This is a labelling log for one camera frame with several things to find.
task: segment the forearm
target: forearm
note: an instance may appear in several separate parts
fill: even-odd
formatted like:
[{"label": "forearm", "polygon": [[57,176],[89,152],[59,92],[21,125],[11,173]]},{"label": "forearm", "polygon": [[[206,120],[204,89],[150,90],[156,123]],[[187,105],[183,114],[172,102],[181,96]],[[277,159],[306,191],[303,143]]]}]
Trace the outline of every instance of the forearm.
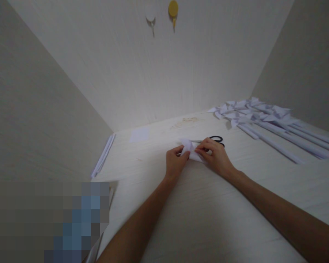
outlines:
[{"label": "forearm", "polygon": [[237,171],[227,179],[309,262],[329,262],[329,225]]},{"label": "forearm", "polygon": [[97,262],[139,262],[174,186],[174,181],[163,180],[116,233]]}]

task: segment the hand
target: hand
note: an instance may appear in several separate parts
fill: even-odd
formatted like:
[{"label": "hand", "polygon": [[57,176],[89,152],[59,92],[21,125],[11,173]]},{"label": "hand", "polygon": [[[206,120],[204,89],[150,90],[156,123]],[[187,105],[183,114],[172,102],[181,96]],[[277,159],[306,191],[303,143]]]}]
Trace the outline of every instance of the hand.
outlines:
[{"label": "hand", "polygon": [[208,165],[225,179],[239,172],[229,160],[224,146],[210,138],[203,140],[195,152],[199,153]]},{"label": "hand", "polygon": [[184,145],[178,146],[169,150],[166,154],[166,176],[165,179],[170,181],[176,181],[179,178],[179,175],[182,173],[182,170],[186,164],[186,161],[189,159],[190,152],[184,153],[182,156],[179,156],[184,148]]}]

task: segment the yellow hanging ornament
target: yellow hanging ornament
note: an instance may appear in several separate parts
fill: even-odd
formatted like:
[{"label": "yellow hanging ornament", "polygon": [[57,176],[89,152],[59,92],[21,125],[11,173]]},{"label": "yellow hanging ornament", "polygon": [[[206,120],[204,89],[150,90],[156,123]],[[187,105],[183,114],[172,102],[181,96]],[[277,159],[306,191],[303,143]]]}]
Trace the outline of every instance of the yellow hanging ornament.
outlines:
[{"label": "yellow hanging ornament", "polygon": [[175,29],[175,21],[178,16],[178,3],[175,0],[172,0],[168,6],[168,13],[171,19],[173,19],[173,30]]}]

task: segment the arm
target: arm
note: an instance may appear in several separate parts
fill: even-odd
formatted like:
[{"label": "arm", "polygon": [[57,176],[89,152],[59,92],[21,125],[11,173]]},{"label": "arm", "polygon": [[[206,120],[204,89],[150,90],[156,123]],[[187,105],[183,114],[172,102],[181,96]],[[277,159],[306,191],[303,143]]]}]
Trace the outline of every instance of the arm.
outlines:
[{"label": "arm", "polygon": [[329,225],[238,171],[224,147],[206,138],[197,148],[208,165],[235,186],[309,262],[329,262]]},{"label": "arm", "polygon": [[112,238],[98,263],[141,260],[163,206],[189,158],[190,152],[177,156],[183,148],[181,145],[167,152],[167,170],[163,181]]}]

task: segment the paper craft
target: paper craft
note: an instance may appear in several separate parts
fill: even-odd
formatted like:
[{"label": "paper craft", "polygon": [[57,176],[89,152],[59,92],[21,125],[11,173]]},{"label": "paper craft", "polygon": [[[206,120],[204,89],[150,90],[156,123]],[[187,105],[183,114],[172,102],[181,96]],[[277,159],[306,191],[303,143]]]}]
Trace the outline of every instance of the paper craft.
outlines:
[{"label": "paper craft", "polygon": [[129,143],[147,141],[149,139],[149,134],[149,127],[141,127],[134,129],[132,131],[131,138],[129,139]]},{"label": "paper craft", "polygon": [[215,112],[215,115],[216,115],[216,117],[217,117],[218,119],[222,119],[222,118],[223,118],[223,117],[222,117],[222,114],[220,114],[219,111],[216,111],[216,112]]},{"label": "paper craft", "polygon": [[312,145],[306,144],[298,136],[309,140],[327,150],[329,145],[329,138],[321,136],[308,131],[303,128],[303,124],[300,120],[291,117],[291,109],[282,108],[276,105],[269,105],[258,100],[258,98],[252,97],[250,100],[242,101],[228,101],[222,103],[219,108],[215,108],[215,115],[218,119],[225,117],[230,120],[231,126],[234,128],[238,126],[242,131],[246,132],[249,136],[254,139],[262,139],[272,147],[276,148],[282,154],[287,156],[295,163],[303,163],[297,156],[286,151],[279,145],[276,145],[269,138],[253,129],[248,123],[256,123],[257,125],[273,132],[284,139],[292,142],[299,146],[310,154],[314,155],[319,159],[328,159],[329,153],[327,151],[318,149]]},{"label": "paper craft", "polygon": [[216,110],[218,110],[217,107],[213,107],[213,108],[209,109],[207,112],[215,112]]},{"label": "paper craft", "polygon": [[202,159],[202,157],[198,153],[195,152],[196,147],[194,147],[191,140],[185,139],[185,138],[181,138],[179,140],[182,143],[182,145],[184,145],[183,151],[180,154],[180,156],[182,156],[185,152],[189,151],[190,152],[189,159],[204,163],[204,160]]}]

